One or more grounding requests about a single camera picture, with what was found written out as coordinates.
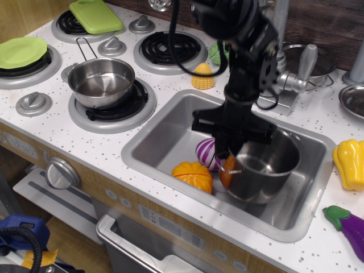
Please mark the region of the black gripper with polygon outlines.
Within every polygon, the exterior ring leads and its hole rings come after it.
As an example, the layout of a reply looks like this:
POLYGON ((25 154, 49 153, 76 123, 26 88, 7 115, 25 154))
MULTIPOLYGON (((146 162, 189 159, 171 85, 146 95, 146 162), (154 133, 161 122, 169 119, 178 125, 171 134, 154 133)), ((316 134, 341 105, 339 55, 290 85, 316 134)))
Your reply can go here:
POLYGON ((217 108, 195 110, 192 129, 214 136, 217 157, 228 157, 233 141, 270 143, 276 125, 253 114, 251 108, 251 102, 226 99, 217 108))

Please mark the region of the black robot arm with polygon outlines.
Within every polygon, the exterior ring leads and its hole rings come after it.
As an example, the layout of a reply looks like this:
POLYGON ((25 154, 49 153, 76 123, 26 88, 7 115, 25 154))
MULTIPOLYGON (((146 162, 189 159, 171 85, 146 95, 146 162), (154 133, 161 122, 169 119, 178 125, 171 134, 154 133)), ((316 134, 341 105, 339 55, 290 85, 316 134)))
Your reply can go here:
POLYGON ((192 128, 215 138, 220 159, 236 155, 248 141, 271 143, 277 126, 251 111, 259 95, 278 79, 278 33, 258 1, 193 1, 201 29, 229 48, 224 103, 196 110, 192 128))

